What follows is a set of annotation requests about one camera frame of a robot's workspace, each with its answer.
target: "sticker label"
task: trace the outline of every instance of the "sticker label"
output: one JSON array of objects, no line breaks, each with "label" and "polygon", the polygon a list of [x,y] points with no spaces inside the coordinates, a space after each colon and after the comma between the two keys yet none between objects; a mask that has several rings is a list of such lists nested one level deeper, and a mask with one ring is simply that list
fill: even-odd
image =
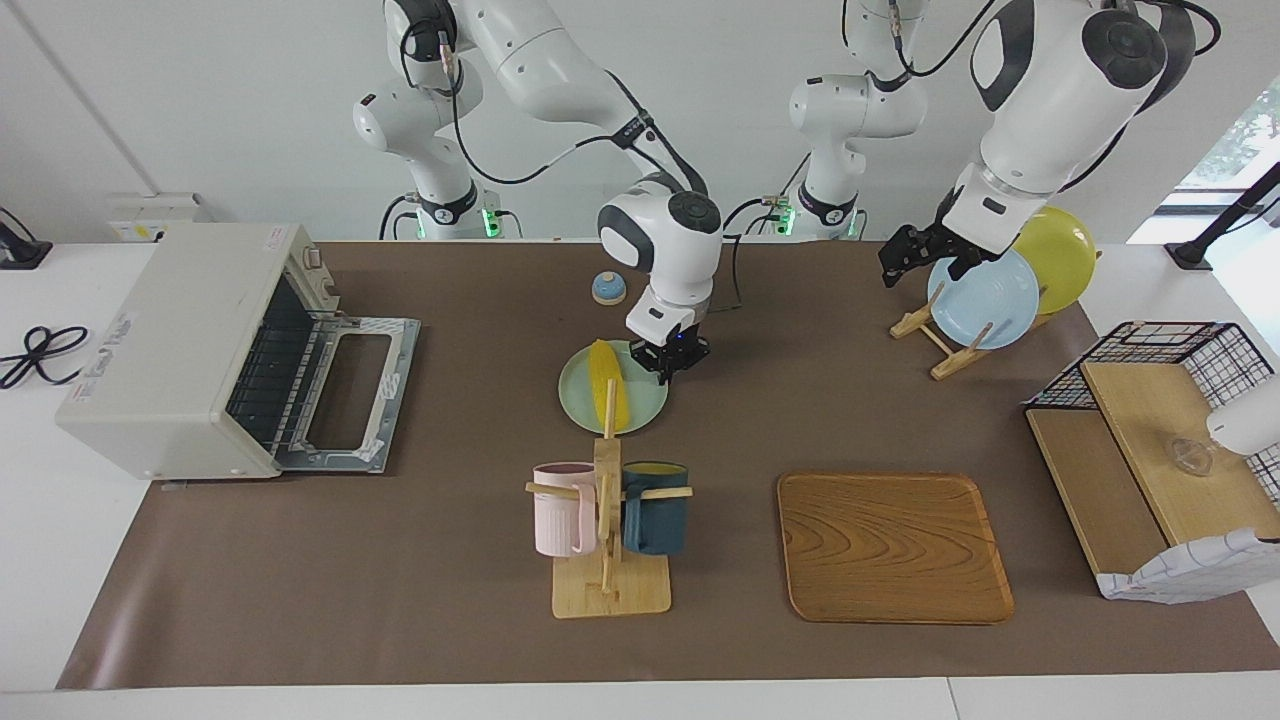
[{"label": "sticker label", "polygon": [[284,241],[289,237],[289,225],[275,225],[271,232],[266,236],[266,241],[262,242],[262,250],[265,252],[275,252],[284,245]]},{"label": "sticker label", "polygon": [[364,460],[365,462],[370,462],[370,461],[372,461],[374,456],[378,455],[378,452],[381,448],[384,448],[384,447],[387,447],[385,442],[383,442],[381,439],[374,438],[374,442],[371,442],[371,443],[366,445],[365,447],[361,447],[360,450],[352,452],[352,455],[355,455],[356,457]]},{"label": "sticker label", "polygon": [[383,400],[396,400],[396,396],[399,395],[399,373],[383,375],[378,383],[378,396]]},{"label": "sticker label", "polygon": [[115,322],[111,323],[106,331],[106,337],[102,340],[102,345],[97,348],[97,355],[81,370],[81,379],[76,384],[76,389],[72,391],[72,402],[88,402],[93,397],[93,391],[97,388],[99,382],[106,375],[106,369],[115,360],[116,351],[119,351],[120,345],[124,343],[124,338],[128,337],[129,331],[133,329],[133,324],[137,322],[138,314],[129,311],[120,313]]}]

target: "light blue plate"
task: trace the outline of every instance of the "light blue plate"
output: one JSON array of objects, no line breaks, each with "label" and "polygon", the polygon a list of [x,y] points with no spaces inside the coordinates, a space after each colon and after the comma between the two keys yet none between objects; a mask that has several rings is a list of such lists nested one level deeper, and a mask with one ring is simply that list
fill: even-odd
[{"label": "light blue plate", "polygon": [[933,304],[933,320],[947,337],[969,346],[987,323],[995,327],[978,350],[996,350],[1027,334],[1039,309],[1039,283],[1036,270],[1014,250],[1000,260],[983,263],[952,281],[947,268],[955,261],[946,258],[933,265],[925,299],[933,297],[940,283],[947,283]]}]

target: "wood grain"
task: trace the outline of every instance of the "wood grain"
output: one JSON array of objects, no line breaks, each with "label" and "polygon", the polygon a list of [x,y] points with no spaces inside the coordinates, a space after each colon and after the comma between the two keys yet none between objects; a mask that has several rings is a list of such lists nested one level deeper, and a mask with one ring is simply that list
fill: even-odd
[{"label": "wood grain", "polygon": [[1133,573],[1169,550],[1096,410],[1028,410],[1027,421],[1093,573]]},{"label": "wood grain", "polygon": [[[621,546],[622,537],[614,536],[611,542]],[[591,555],[557,557],[552,568],[552,615],[558,620],[571,620],[671,610],[667,556],[621,552],[622,561],[612,566],[609,592],[604,592],[600,575],[608,553],[605,546],[599,546]]]},{"label": "wood grain", "polygon": [[1014,611],[964,475],[792,473],[778,480],[791,605],[815,623],[989,625]]},{"label": "wood grain", "polygon": [[1165,445],[1208,442],[1208,401],[1181,365],[1087,363],[1084,379],[1170,544],[1253,528],[1280,537],[1280,512],[1244,464],[1226,451],[1207,478],[1183,473]]}]

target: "window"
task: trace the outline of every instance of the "window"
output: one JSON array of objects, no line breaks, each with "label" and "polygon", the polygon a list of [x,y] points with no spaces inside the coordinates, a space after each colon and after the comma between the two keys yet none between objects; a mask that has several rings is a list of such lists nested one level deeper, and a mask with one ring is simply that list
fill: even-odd
[{"label": "window", "polygon": [[1217,214],[1280,161],[1280,78],[1174,188],[1157,214]]}]

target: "wooden mug stand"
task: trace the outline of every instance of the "wooden mug stand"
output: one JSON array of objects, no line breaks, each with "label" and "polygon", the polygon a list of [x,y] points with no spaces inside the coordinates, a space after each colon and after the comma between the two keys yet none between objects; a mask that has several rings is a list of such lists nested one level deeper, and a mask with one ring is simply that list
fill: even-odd
[{"label": "wooden mug stand", "polygon": [[[613,618],[671,610],[671,571],[664,555],[641,555],[622,547],[622,441],[614,437],[617,383],[609,380],[604,437],[595,439],[595,552],[556,557],[552,565],[552,615]],[[579,500],[577,491],[525,483],[525,491]],[[694,488],[654,488],[640,500],[690,497]]]}]

